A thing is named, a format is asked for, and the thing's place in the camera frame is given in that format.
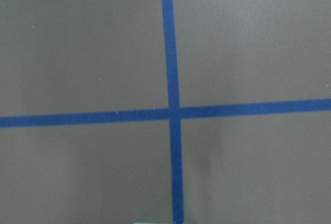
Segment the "light blue foam block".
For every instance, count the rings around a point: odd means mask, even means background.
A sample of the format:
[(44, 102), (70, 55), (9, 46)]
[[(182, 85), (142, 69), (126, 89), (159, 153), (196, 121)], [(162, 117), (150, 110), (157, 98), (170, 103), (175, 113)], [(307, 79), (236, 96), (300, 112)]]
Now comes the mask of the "light blue foam block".
[(137, 222), (133, 222), (133, 224), (177, 224), (177, 222), (165, 222), (165, 221), (161, 221), (161, 222), (152, 222), (152, 221), (137, 221)]

